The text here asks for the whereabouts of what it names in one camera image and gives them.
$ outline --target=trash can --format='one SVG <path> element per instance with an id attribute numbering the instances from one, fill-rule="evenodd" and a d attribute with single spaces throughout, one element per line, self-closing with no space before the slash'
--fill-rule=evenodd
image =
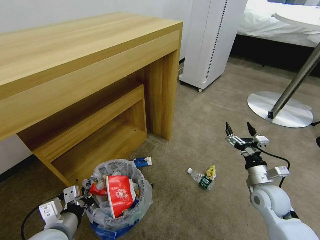
<path id="1" fill-rule="evenodd" d="M 134 202 L 135 206 L 130 212 L 115 219 L 106 216 L 100 208 L 89 207 L 86 210 L 92 229 L 102 240 L 114 240 L 124 235 L 142 219 L 152 204 L 152 186 L 136 168 L 133 161 L 125 159 L 115 159 L 99 164 L 92 176 L 83 181 L 84 194 L 88 194 L 94 182 L 102 181 L 103 175 L 110 176 L 115 171 L 120 171 L 122 175 L 138 184 L 140 197 Z"/>

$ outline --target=crushed plastic bottle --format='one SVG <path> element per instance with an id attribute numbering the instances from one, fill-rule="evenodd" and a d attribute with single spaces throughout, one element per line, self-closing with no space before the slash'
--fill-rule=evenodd
<path id="1" fill-rule="evenodd" d="M 192 170 L 191 168 L 188 169 L 188 173 L 203 189 L 212 189 L 214 185 L 214 181 L 212 179 L 198 171 Z"/>

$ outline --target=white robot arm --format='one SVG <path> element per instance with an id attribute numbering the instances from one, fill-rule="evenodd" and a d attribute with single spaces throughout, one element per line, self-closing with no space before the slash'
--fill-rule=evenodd
<path id="1" fill-rule="evenodd" d="M 269 140 L 256 133 L 248 123 L 251 138 L 239 138 L 233 135 L 226 123 L 227 141 L 246 160 L 245 168 L 248 171 L 247 186 L 250 192 L 251 204 L 260 211 L 267 224 L 270 240 L 319 240 L 314 231 L 301 222 L 291 207 L 289 196 L 280 187 L 272 185 L 275 179 L 288 176 L 287 167 L 267 169 L 267 163 L 260 157 Z"/>
<path id="2" fill-rule="evenodd" d="M 29 240 L 72 240 L 79 227 L 84 209 L 94 204 L 92 197 L 80 196 L 79 186 L 71 186 L 63 190 L 64 209 L 61 201 L 55 197 L 39 206 L 39 212 L 46 225 L 44 230 Z"/>

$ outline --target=green label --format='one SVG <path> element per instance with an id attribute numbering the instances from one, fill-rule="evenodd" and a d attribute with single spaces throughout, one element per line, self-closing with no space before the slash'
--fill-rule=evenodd
<path id="1" fill-rule="evenodd" d="M 203 189 L 208 189 L 210 183 L 212 182 L 212 180 L 207 177 L 207 176 L 204 176 L 203 178 L 201 178 L 200 182 L 199 182 L 199 185 L 203 188 Z"/>

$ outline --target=power cord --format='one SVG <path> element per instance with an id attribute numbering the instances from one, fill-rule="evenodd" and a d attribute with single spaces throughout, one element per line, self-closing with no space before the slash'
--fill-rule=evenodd
<path id="1" fill-rule="evenodd" d="M 258 149 L 258 150 L 260 150 L 261 152 L 263 152 L 263 153 L 265 153 L 265 154 L 267 154 L 267 155 L 271 156 L 271 157 L 279 158 L 279 159 L 281 159 L 281 160 L 283 160 L 283 161 L 286 161 L 286 162 L 287 162 L 287 164 L 288 164 L 287 169 L 289 170 L 289 168 L 290 168 L 290 162 L 289 162 L 289 160 L 288 160 L 288 159 L 285 159 L 285 158 L 283 158 L 283 157 L 279 157 L 279 156 L 277 156 L 277 155 L 274 155 L 274 154 L 268 153 L 268 152 L 266 152 L 266 151 L 262 150 L 262 149 L 261 149 L 261 148 L 259 148 L 259 147 L 255 147 L 255 148 L 256 148 L 256 149 Z M 283 181 L 284 181 L 284 179 L 285 179 L 285 178 L 286 178 L 286 177 L 283 177 L 283 178 L 281 179 L 281 181 L 280 181 L 280 183 L 279 183 L 279 188 L 281 188 L 281 186 L 282 186 Z"/>
<path id="2" fill-rule="evenodd" d="M 61 200 L 61 199 L 64 199 L 63 193 L 59 194 L 59 195 L 56 196 L 56 197 L 58 197 L 60 200 Z M 36 206 L 34 209 L 32 209 L 32 210 L 26 215 L 26 217 L 24 218 L 24 220 L 23 220 L 23 222 L 22 222 L 22 224 L 21 224 L 21 229 L 20 229 L 20 236 L 21 236 L 21 239 L 22 239 L 22 240 L 26 240 L 26 238 L 25 238 L 25 236 L 24 236 L 24 226 L 26 225 L 26 222 L 27 222 L 28 218 L 31 216 L 31 214 L 32 214 L 35 210 L 37 210 L 37 209 L 39 208 L 39 206 L 40 206 L 41 204 L 43 204 L 43 203 L 40 203 L 38 206 Z"/>

